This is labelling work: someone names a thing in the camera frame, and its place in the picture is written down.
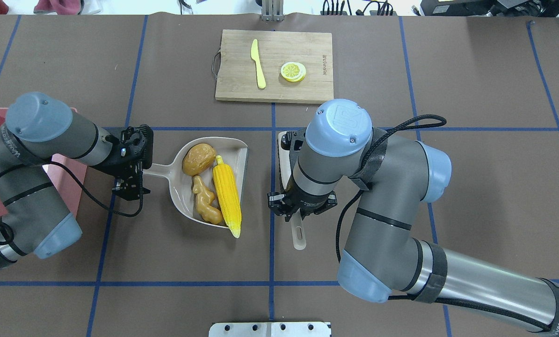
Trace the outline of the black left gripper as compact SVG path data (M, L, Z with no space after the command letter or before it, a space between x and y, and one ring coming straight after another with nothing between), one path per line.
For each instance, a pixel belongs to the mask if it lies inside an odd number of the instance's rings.
M143 186L138 168L147 170L152 166L153 130L147 124L137 127L110 128L106 142L112 145L108 156L99 164L99 171L116 177L113 195L127 201L140 200L151 190Z

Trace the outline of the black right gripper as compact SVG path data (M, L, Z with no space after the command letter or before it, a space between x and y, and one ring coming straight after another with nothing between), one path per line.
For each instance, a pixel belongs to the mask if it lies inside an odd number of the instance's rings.
M267 204L276 216L281 216L289 222L294 216L303 220L311 214L322 214L338 205L338 201L333 191L317 196L304 192L300 188L294 188L282 193L269 192Z

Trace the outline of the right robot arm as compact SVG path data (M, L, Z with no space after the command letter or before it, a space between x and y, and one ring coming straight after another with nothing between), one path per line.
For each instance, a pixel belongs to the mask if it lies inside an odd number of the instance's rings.
M559 284L411 237L418 207L436 201L452 175L444 152L396 136L423 119L433 120L428 128L446 124L426 114L382 130L351 100L325 102L306 128L278 137L287 177L281 192L268 194L269 208L285 220L321 214L337 205L334 188L347 177L358 192L346 245L337 249L337 281L346 292L384 303L397 290L403 300L462 307L559 337Z

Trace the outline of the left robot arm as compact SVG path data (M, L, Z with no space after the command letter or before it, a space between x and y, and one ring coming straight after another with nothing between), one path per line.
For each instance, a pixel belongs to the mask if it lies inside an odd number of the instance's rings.
M112 132L41 92L19 96L0 126L0 270L27 254L46 259L76 243L82 230L44 166L65 156L117 180L113 194L139 201L149 193L153 130L142 124Z

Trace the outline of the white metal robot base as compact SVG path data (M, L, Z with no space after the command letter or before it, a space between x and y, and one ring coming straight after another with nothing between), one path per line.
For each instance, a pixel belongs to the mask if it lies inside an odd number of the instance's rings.
M332 337L329 322L218 322L209 337Z

